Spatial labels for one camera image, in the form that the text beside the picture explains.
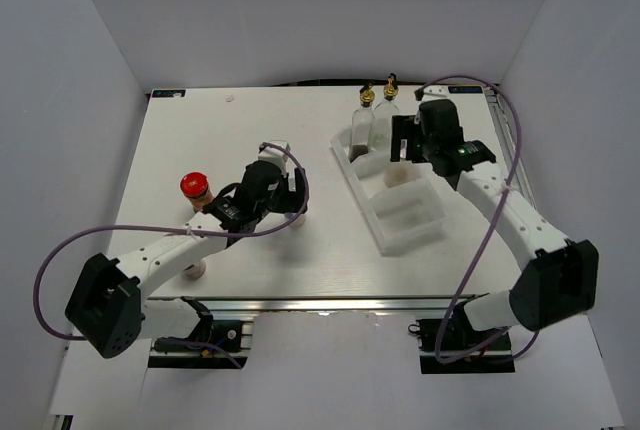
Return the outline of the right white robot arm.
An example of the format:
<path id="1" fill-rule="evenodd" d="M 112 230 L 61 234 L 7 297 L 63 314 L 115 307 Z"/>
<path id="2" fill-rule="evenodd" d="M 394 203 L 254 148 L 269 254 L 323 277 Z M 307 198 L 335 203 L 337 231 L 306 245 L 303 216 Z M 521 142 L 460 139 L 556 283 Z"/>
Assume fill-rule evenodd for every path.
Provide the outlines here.
<path id="1" fill-rule="evenodd" d="M 390 158 L 430 164 L 489 220 L 521 270 L 510 290 L 455 306 L 451 334 L 459 346 L 477 347 L 491 329 L 538 331 L 593 308 L 596 247 L 588 240 L 572 241 L 520 192 L 508 188 L 489 148 L 479 140 L 465 140 L 452 101 L 426 101 L 414 116 L 393 117 Z"/>

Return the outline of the silver lid white canister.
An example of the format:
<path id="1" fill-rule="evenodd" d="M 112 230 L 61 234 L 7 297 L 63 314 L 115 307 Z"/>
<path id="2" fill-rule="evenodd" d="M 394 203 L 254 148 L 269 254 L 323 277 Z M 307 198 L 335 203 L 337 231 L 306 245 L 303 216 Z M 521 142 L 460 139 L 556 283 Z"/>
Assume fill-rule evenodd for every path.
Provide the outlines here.
<path id="1" fill-rule="evenodd" d="M 413 165 L 409 162 L 392 162 L 385 170 L 383 181 L 388 188 L 394 188 L 416 179 Z"/>

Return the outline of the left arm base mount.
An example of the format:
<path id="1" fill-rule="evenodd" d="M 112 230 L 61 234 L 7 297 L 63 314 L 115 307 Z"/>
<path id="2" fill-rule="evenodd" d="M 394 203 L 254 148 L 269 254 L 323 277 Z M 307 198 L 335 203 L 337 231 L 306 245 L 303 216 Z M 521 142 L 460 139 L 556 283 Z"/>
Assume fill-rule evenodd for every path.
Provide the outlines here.
<path id="1" fill-rule="evenodd" d="M 191 297 L 178 300 L 188 317 L 189 333 L 174 332 L 153 341 L 148 359 L 151 369 L 241 370 L 251 348 L 249 322 L 218 319 L 203 303 Z"/>

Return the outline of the silver shaker blue label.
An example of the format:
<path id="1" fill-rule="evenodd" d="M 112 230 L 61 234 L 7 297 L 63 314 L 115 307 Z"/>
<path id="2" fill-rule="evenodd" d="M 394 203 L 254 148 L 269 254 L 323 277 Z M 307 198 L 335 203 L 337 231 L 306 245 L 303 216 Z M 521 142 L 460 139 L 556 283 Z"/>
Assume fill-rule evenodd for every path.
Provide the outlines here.
<path id="1" fill-rule="evenodd" d="M 306 215 L 305 214 L 301 214 L 299 216 L 296 216 L 295 214 L 291 213 L 291 214 L 286 214 L 285 218 L 286 218 L 287 222 L 289 223 L 289 225 L 291 227 L 293 227 L 293 228 L 302 226 L 306 221 Z"/>

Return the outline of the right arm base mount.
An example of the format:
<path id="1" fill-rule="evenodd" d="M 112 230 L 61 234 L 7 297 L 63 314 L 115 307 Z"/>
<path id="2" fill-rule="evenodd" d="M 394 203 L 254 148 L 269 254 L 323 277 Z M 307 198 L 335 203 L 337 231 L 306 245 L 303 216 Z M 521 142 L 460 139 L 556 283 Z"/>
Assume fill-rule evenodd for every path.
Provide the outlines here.
<path id="1" fill-rule="evenodd" d="M 511 340 L 507 333 L 460 360 L 446 365 L 439 363 L 435 358 L 436 336 L 439 327 L 440 320 L 434 318 L 417 319 L 407 327 L 409 335 L 417 338 L 420 370 L 423 375 L 480 375 L 515 372 L 515 364 L 511 360 Z M 477 332 L 472 329 L 464 329 L 463 324 L 457 321 L 449 323 L 441 342 L 441 356 L 443 358 L 454 357 L 464 350 L 479 345 L 495 333 L 495 329 Z"/>

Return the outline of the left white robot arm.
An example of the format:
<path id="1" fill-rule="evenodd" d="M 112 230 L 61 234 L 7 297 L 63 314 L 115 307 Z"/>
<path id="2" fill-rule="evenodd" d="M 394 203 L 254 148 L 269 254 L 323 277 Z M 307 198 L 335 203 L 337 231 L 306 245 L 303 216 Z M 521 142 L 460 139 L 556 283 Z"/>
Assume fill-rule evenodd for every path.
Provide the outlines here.
<path id="1" fill-rule="evenodd" d="M 257 160 L 240 182 L 225 187 L 178 234 L 109 258 L 97 254 L 81 271 L 65 309 L 67 319 L 105 359 L 139 339 L 168 339 L 199 349 L 211 343 L 213 317 L 193 297 L 154 300 L 152 294 L 183 271 L 254 234 L 269 214 L 302 214 L 306 173 Z"/>

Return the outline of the glass cruet dark powder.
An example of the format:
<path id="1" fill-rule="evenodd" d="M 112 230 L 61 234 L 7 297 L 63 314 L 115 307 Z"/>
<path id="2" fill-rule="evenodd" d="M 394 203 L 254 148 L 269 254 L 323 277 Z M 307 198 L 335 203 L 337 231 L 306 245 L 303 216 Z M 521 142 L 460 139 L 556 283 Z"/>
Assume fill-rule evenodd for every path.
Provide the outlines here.
<path id="1" fill-rule="evenodd" d="M 371 128 L 374 122 L 373 103 L 375 93 L 373 84 L 366 83 L 359 90 L 359 107 L 353 112 L 349 141 L 349 161 L 354 162 L 367 154 L 371 145 Z"/>

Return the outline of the red lid sauce jar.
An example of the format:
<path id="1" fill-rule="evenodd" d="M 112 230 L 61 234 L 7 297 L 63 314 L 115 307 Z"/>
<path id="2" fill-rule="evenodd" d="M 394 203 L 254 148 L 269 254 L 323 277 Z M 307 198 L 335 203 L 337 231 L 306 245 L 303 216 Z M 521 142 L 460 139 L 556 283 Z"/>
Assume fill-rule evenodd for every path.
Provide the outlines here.
<path id="1" fill-rule="evenodd" d="M 195 212 L 200 212 L 214 200 L 208 178 L 201 172 L 190 172 L 180 181 L 180 190 Z"/>

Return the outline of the clear glass cruet bottle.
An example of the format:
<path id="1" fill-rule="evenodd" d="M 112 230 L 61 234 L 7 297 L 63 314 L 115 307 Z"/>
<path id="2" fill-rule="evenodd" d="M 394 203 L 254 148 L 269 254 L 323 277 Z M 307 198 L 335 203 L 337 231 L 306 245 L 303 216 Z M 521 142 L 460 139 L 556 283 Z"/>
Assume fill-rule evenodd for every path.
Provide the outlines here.
<path id="1" fill-rule="evenodd" d="M 395 73 L 390 73 L 383 89 L 383 100 L 374 108 L 371 127 L 371 149 L 387 151 L 391 145 L 392 118 L 399 114 L 395 99 L 399 85 Z"/>

